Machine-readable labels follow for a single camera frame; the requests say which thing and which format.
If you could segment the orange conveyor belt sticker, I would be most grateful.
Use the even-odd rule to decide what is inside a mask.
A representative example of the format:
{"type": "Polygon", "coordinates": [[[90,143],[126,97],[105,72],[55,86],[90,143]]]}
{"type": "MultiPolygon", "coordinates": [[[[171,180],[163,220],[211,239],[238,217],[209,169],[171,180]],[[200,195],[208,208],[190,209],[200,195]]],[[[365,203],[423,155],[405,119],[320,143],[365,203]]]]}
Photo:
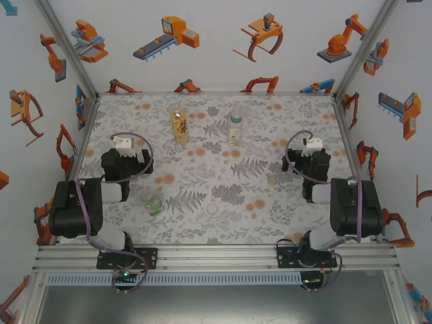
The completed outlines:
{"type": "Polygon", "coordinates": [[[196,49],[200,46],[199,33],[187,28],[186,21],[177,16],[161,18],[163,34],[133,52],[133,57],[148,61],[169,51],[172,46],[187,45],[196,49]]]}
{"type": "Polygon", "coordinates": [[[416,134],[416,119],[421,114],[421,99],[416,92],[413,92],[404,102],[380,92],[378,104],[384,111],[398,118],[403,126],[404,140],[409,140],[416,134]]]}

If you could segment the blue orange gantry sticker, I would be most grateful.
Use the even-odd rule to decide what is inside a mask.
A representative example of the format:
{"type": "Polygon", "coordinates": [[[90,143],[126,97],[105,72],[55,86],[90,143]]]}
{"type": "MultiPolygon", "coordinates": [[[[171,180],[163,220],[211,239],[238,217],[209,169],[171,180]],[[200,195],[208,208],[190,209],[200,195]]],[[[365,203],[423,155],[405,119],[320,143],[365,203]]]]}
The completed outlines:
{"type": "Polygon", "coordinates": [[[75,105],[76,105],[76,117],[78,119],[77,125],[79,130],[81,130],[86,124],[86,119],[84,116],[85,113],[84,104],[86,103],[86,99],[87,97],[84,91],[80,88],[79,85],[76,85],[75,105]]]}
{"type": "Polygon", "coordinates": [[[406,289],[414,302],[415,309],[420,312],[421,319],[425,319],[426,323],[432,324],[432,304],[419,292],[414,284],[407,283],[406,289]]]}
{"type": "Polygon", "coordinates": [[[330,78],[324,80],[322,82],[314,82],[310,86],[307,86],[300,90],[300,93],[314,93],[314,92],[322,92],[328,94],[331,92],[333,85],[335,83],[334,78],[330,78]]]}
{"type": "Polygon", "coordinates": [[[16,16],[18,14],[18,8],[11,3],[11,0],[0,0],[0,4],[5,10],[5,15],[16,16]]]}

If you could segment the green label plastic bottle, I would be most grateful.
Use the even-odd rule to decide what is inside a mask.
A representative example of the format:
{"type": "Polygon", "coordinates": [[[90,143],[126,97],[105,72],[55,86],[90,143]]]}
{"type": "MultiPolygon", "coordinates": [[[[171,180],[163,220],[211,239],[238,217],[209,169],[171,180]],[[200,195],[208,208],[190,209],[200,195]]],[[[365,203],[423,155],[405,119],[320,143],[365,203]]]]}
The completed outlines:
{"type": "Polygon", "coordinates": [[[150,216],[157,216],[163,211],[163,202],[157,193],[151,190],[143,190],[140,197],[150,216]]]}

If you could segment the aluminium table back rail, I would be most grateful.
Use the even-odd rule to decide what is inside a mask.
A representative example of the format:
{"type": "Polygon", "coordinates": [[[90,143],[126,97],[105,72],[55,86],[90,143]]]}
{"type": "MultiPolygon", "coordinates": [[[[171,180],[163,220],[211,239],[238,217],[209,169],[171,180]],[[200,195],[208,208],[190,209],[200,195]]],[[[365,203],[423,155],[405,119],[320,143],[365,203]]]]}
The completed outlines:
{"type": "Polygon", "coordinates": [[[240,92],[240,91],[203,91],[203,92],[168,92],[168,91],[152,91],[152,92],[100,92],[99,97],[106,96],[154,96],[154,95],[180,95],[180,96],[311,96],[311,97],[332,97],[335,95],[334,92],[324,93],[324,92],[298,92],[298,91],[276,91],[276,92],[263,92],[263,91],[254,91],[254,92],[240,92]]]}

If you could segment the clear bottle white green label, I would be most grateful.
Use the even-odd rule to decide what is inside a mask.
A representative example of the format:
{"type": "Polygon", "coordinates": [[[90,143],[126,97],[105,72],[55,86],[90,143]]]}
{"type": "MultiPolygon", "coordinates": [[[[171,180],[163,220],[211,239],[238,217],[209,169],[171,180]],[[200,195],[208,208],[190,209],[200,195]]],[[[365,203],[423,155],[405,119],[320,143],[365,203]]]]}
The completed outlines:
{"type": "Polygon", "coordinates": [[[241,104],[236,104],[230,114],[229,123],[227,131],[227,141],[231,145],[237,145],[242,136],[242,126],[243,126],[243,106],[241,104]]]}

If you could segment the yellow label plastic bottle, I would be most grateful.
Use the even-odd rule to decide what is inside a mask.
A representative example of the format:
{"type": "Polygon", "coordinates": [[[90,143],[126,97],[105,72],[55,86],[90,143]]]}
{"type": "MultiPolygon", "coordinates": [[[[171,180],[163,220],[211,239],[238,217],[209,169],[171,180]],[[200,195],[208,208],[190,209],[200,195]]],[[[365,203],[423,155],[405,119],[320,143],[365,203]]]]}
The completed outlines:
{"type": "Polygon", "coordinates": [[[186,144],[189,141],[189,131],[186,112],[179,106],[174,105],[169,111],[175,141],[178,144],[186,144]]]}

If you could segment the aluminium frame leg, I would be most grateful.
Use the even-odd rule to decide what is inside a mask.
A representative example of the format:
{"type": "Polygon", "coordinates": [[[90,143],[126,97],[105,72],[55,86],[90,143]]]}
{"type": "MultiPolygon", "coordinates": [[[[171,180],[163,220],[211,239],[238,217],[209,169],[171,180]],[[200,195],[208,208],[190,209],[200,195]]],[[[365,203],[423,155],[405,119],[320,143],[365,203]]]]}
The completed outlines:
{"type": "Polygon", "coordinates": [[[396,323],[418,324],[416,312],[402,272],[400,270],[386,270],[383,274],[396,323]]]}
{"type": "Polygon", "coordinates": [[[36,324],[47,287],[46,273],[33,273],[20,303],[18,324],[36,324]]]}

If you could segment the aluminium table side rail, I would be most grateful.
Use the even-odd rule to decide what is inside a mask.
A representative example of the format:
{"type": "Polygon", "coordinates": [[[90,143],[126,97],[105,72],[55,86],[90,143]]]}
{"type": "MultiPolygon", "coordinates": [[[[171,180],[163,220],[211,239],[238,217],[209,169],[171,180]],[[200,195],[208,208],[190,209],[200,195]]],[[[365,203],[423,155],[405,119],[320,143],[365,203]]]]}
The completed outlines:
{"type": "Polygon", "coordinates": [[[337,124],[340,129],[342,141],[344,143],[344,148],[346,150],[350,169],[353,175],[359,176],[361,173],[361,169],[356,155],[356,147],[354,146],[348,124],[346,123],[342,104],[336,99],[335,95],[332,96],[332,103],[335,111],[337,124]]]}
{"type": "Polygon", "coordinates": [[[97,97],[94,102],[89,106],[90,111],[86,126],[84,127],[84,133],[82,142],[78,148],[78,153],[75,155],[74,164],[70,173],[68,180],[77,180],[80,175],[80,170],[82,168],[82,162],[85,157],[85,152],[88,146],[88,141],[90,140],[90,135],[94,126],[96,114],[99,108],[100,98],[97,97]]]}

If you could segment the aluminium front rail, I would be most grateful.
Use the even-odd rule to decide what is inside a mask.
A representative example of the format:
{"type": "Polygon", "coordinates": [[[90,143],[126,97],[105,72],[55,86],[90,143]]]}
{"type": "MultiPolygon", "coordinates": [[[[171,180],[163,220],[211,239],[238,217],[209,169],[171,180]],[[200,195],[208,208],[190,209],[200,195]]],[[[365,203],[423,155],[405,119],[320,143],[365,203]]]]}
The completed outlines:
{"type": "MultiPolygon", "coordinates": [[[[277,271],[274,245],[156,245],[156,272],[277,271]]],[[[399,270],[396,249],[389,244],[342,244],[335,249],[346,271],[399,270]]],[[[83,244],[45,246],[32,272],[95,272],[98,250],[83,244]]]]}

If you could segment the orange blue machine sticker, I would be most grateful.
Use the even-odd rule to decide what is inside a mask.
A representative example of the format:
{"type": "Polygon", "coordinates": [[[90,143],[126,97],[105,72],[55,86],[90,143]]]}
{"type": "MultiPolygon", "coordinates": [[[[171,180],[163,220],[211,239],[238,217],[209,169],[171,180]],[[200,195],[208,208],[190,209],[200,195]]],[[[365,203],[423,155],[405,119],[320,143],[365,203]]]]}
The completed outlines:
{"type": "Polygon", "coordinates": [[[368,54],[363,64],[363,70],[366,74],[374,76],[376,71],[383,65],[383,60],[389,49],[389,39],[377,42],[375,47],[368,54]]]}
{"type": "Polygon", "coordinates": [[[76,28],[71,35],[76,39],[74,50],[82,61],[96,63],[108,55],[105,39],[97,34],[90,23],[76,20],[76,28]]]}

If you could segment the orange claw gripper sticker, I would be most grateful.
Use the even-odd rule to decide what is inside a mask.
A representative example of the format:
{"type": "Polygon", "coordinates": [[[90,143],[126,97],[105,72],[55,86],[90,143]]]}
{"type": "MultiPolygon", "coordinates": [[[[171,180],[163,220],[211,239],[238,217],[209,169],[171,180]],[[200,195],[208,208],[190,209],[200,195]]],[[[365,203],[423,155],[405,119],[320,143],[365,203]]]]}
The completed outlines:
{"type": "Polygon", "coordinates": [[[28,128],[30,133],[33,135],[33,139],[26,143],[26,147],[28,147],[44,135],[43,132],[38,132],[33,126],[33,123],[35,121],[44,116],[43,110],[37,99],[26,90],[10,90],[9,98],[11,100],[11,117],[18,117],[17,120],[11,122],[11,126],[15,126],[17,124],[24,124],[28,128]],[[36,107],[38,113],[36,117],[31,117],[31,105],[34,105],[36,107]]]}
{"type": "Polygon", "coordinates": [[[275,20],[275,16],[272,13],[267,13],[262,18],[249,23],[246,28],[240,29],[250,37],[250,44],[247,53],[242,53],[236,49],[232,49],[232,51],[241,57],[256,63],[257,61],[254,58],[254,52],[256,49],[261,49],[269,55],[273,55],[278,51],[284,39],[283,28],[284,27],[275,20]],[[274,45],[270,49],[262,46],[262,43],[266,42],[270,38],[275,38],[274,45]]]}

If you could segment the aluminium frame post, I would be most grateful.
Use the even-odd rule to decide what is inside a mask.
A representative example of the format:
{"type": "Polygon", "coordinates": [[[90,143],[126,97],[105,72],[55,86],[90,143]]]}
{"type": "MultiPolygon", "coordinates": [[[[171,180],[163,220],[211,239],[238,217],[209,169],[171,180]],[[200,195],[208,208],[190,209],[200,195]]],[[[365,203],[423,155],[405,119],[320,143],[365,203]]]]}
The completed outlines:
{"type": "Polygon", "coordinates": [[[66,59],[74,69],[79,81],[81,81],[81,84],[86,90],[86,93],[94,102],[96,102],[98,100],[99,93],[94,87],[90,79],[90,76],[85,70],[78,54],[75,52],[72,42],[69,40],[67,34],[65,33],[65,30],[61,25],[59,18],[53,11],[51,4],[49,3],[48,0],[33,0],[33,1],[38,7],[38,10],[40,11],[47,25],[49,26],[51,32],[53,33],[55,40],[62,48],[66,56],[66,59]]]}
{"type": "Polygon", "coordinates": [[[377,42],[379,35],[384,29],[388,20],[391,18],[393,12],[396,10],[397,6],[400,4],[401,0],[385,0],[383,5],[380,7],[371,27],[362,41],[359,49],[357,50],[352,63],[349,65],[347,72],[345,73],[340,85],[335,93],[335,101],[340,102],[352,81],[355,79],[357,73],[360,71],[363,63],[366,61],[368,54],[370,53],[373,45],[377,42]]]}

